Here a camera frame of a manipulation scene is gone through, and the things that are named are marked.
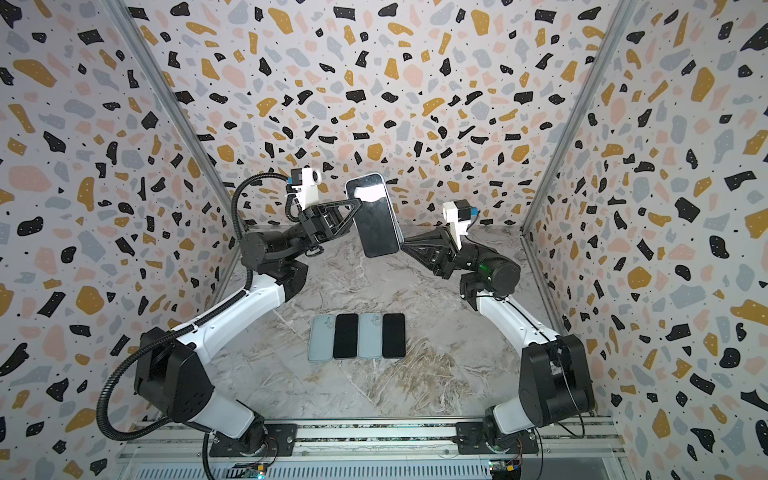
terrazzo patterned wall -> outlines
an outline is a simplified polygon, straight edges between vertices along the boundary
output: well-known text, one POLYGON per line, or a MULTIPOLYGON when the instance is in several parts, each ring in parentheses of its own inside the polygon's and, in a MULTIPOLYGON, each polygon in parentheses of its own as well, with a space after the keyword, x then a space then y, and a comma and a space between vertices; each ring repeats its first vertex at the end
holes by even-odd
POLYGON ((638 2, 531 233, 638 478, 768 478, 766 22, 638 2))
MULTIPOLYGON (((97 2, 0 0, 0 478, 107 478, 99 391, 190 319, 230 219, 97 2)), ((131 374, 111 421, 151 414, 131 374)))
MULTIPOLYGON (((324 198, 380 171, 401 221, 466 198, 526 214, 616 2, 181 2, 131 13, 230 191, 322 167, 324 198)), ((284 222, 282 185, 246 218, 284 222)))

marble table surface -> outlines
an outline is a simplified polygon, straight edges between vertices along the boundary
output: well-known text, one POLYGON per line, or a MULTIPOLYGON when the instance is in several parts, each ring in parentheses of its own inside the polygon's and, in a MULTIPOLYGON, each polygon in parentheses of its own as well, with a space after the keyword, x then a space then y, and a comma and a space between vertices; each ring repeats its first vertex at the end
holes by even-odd
MULTIPOLYGON (((473 227, 470 237, 520 264, 515 298, 548 324, 519 230, 473 227)), ((482 415, 517 395, 518 354, 491 320, 461 300, 460 273, 436 278, 402 252, 366 258, 354 229, 324 247, 322 255, 299 258, 310 266, 303 290, 206 366, 221 392, 270 419, 482 415), (404 359, 307 360, 315 315, 371 312, 405 314, 404 359)), ((227 292, 244 278, 238 265, 227 292)))

phone screen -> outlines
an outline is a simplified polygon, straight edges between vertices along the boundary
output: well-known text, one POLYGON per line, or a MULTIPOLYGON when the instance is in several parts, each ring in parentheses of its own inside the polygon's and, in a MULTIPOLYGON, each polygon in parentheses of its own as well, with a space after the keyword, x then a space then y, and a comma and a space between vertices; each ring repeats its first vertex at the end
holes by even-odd
POLYGON ((380 174, 353 178, 346 183, 346 196, 362 200, 354 221, 366 257, 380 257, 400 250, 401 235, 384 178, 380 174))
POLYGON ((333 333, 333 358, 353 359, 357 356, 357 313, 336 316, 333 333))
POLYGON ((402 313, 384 314, 382 356, 386 359, 406 356, 406 316, 402 313))

smartphone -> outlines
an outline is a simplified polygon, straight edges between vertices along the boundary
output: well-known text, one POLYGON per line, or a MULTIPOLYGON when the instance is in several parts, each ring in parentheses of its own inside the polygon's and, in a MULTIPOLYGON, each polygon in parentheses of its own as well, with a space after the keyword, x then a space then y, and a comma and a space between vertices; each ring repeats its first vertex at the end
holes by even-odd
POLYGON ((353 178, 346 182, 346 196, 362 200, 362 206, 353 220, 366 257, 380 257, 400 250, 402 232, 384 177, 373 173, 353 178))
POLYGON ((336 315, 333 358, 353 359, 357 356, 357 323, 357 313, 336 315))
POLYGON ((382 314, 362 313, 357 333, 357 358, 378 359, 382 356, 382 314))
POLYGON ((333 337, 336 317, 318 315, 312 320, 310 330, 310 362, 327 362, 333 358, 333 337))
POLYGON ((402 313, 384 314, 382 356, 386 359, 406 356, 406 316, 402 313))

black mounting plate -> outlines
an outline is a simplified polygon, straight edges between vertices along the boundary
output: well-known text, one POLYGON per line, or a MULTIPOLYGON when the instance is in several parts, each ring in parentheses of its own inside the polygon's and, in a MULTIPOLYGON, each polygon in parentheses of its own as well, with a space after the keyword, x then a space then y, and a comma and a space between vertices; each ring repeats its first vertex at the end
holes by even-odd
MULTIPOLYGON (((488 447, 488 443, 485 442, 482 422, 457 422, 456 438, 459 439, 457 442, 459 455, 499 455, 499 452, 491 450, 488 447)), ((538 453, 538 443, 536 440, 531 440, 527 430, 518 435, 518 440, 522 444, 523 453, 538 453)), ((503 455, 509 454, 514 456, 518 453, 520 453, 519 449, 515 450, 515 447, 513 447, 503 455)))
POLYGON ((256 457, 246 457, 244 455, 240 455, 232 448, 230 448, 230 446, 237 440, 232 440, 222 435, 219 442, 214 443, 210 447, 209 456, 211 458, 241 457, 246 459, 257 458, 263 453, 264 459, 269 460, 275 456, 275 448, 277 448, 278 457, 290 457, 293 454, 293 446, 296 444, 296 430, 299 428, 299 426, 295 423, 267 423, 264 425, 264 427, 266 428, 265 437, 270 439, 268 442, 268 452, 264 453, 259 451, 256 457))

